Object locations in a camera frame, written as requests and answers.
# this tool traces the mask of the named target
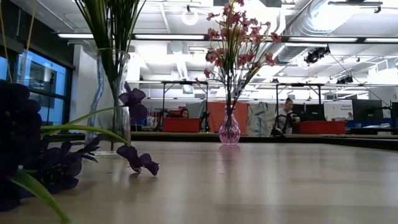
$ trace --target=glass vase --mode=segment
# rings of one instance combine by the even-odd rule
[[[234,146],[241,138],[241,130],[235,118],[235,107],[228,111],[227,106],[224,106],[224,111],[225,118],[220,126],[218,134],[220,135],[220,140],[223,145]]]
[[[122,101],[119,95],[125,93],[123,85],[126,82],[127,68],[130,61],[130,55],[126,52],[116,49],[98,49],[97,51],[97,90],[90,107],[90,113],[105,108],[121,106]],[[126,141],[131,140],[130,114],[128,107],[122,107],[115,110],[107,110],[92,116],[87,121],[88,126],[98,127],[112,131],[121,136]],[[96,137],[96,133],[86,133],[86,143],[89,143]],[[115,144],[122,145],[114,138],[101,135],[101,140],[110,142],[110,150],[113,151]]]

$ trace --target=woman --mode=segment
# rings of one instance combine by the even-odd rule
[[[188,109],[184,108],[180,111],[180,117],[181,118],[189,118],[189,111]]]
[[[279,111],[278,111],[279,112],[279,117],[277,118],[278,119],[277,123],[278,123],[278,127],[280,129],[282,129],[285,126],[286,116],[288,114],[291,114],[291,112],[293,112],[292,111],[293,105],[294,105],[293,104],[293,100],[291,100],[290,98],[287,98],[285,104],[283,105],[283,107],[281,109],[279,109]],[[294,118],[292,117],[292,119],[294,120],[295,123],[300,122],[300,118],[299,117],[294,117]],[[292,134],[292,127],[290,127],[289,124],[288,124],[287,129],[286,129],[286,134]]]

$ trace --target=red box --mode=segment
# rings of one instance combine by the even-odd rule
[[[344,121],[305,121],[300,123],[300,134],[345,134]]]
[[[198,133],[199,118],[163,118],[163,132]]]

